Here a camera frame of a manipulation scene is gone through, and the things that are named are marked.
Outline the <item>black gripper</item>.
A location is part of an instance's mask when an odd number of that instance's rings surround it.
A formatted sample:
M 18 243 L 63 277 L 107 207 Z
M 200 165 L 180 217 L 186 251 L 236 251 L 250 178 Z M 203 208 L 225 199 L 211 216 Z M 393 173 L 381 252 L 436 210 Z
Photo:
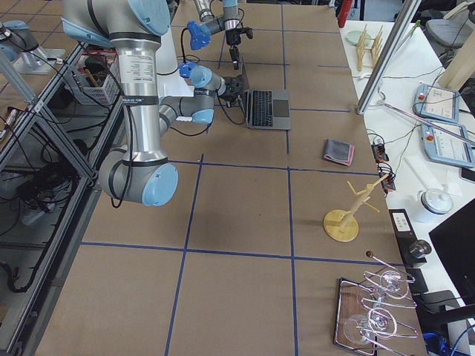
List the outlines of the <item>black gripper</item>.
M 253 29 L 250 27 L 236 27 L 226 31 L 226 43 L 232 45 L 229 48 L 233 68 L 238 70 L 240 67 L 240 52 L 236 45 L 241 43 L 241 35 L 245 34 L 248 39 L 253 39 Z
M 237 76 L 224 76 L 226 89 L 222 94 L 222 98 L 225 101 L 236 101 L 239 96 L 244 92 L 243 89 L 243 77 Z

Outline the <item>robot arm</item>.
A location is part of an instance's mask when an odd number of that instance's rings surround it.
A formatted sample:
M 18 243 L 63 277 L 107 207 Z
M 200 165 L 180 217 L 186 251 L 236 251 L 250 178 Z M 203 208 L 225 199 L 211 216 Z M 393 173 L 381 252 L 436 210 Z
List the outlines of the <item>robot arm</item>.
M 178 184 L 161 136 L 180 117 L 210 125 L 216 98 L 242 93 L 238 77 L 195 63 L 177 63 L 171 36 L 176 1 L 64 1 L 64 32 L 117 52 L 127 142 L 101 164 L 99 184 L 111 198 L 165 205 Z
M 190 21 L 187 24 L 191 35 L 190 48 L 200 50 L 211 43 L 212 35 L 224 31 L 233 68 L 238 70 L 241 63 L 238 49 L 238 45 L 241 43 L 240 36 L 244 33 L 248 39 L 253 39 L 253 29 L 244 27 L 243 17 L 239 17 L 238 1 L 222 1 L 223 13 L 218 17 L 213 14 L 210 1 L 194 1 L 194 4 L 200 23 Z

